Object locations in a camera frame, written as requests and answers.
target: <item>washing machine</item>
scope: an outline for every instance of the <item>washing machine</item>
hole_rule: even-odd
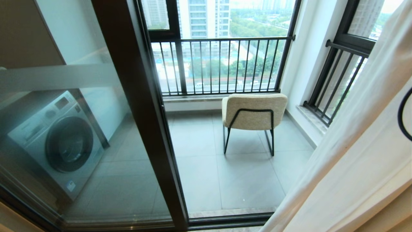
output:
[[[75,200],[103,148],[85,112],[65,91],[7,134]]]

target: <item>black metal railing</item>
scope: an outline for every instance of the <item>black metal railing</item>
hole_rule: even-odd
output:
[[[318,82],[304,106],[329,126],[366,64],[369,54],[332,43]]]
[[[280,92],[294,36],[152,40],[164,96]]]

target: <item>chair leg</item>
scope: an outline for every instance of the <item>chair leg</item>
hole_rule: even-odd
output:
[[[225,139],[225,126],[223,126],[223,154],[226,154],[227,144],[229,143],[230,128],[227,128],[227,139]]]
[[[265,135],[266,135],[266,140],[267,140],[267,145],[269,146],[269,151],[272,156],[275,155],[275,150],[274,150],[274,143],[273,143],[273,129],[270,130],[270,135],[272,136],[272,145],[270,145],[269,141],[269,136],[267,135],[267,130],[265,130]]]

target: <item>beige upholstered chair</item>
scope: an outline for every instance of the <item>beige upholstered chair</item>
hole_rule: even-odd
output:
[[[269,149],[274,156],[273,129],[282,121],[288,98],[281,93],[252,95],[231,94],[222,99],[223,147],[226,154],[230,129],[264,130]],[[270,145],[267,130],[272,135]]]

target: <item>dark brown door frame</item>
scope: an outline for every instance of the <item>dark brown door frame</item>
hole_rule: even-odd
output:
[[[175,229],[187,230],[186,204],[143,15],[133,0],[92,3]]]

